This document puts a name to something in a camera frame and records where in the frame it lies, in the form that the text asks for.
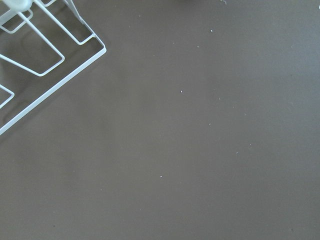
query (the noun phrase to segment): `gray tabletop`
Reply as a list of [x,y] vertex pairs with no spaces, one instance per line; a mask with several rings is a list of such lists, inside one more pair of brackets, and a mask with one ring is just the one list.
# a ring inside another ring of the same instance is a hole
[[1,240],[318,240],[319,1],[75,0],[108,48],[0,136]]

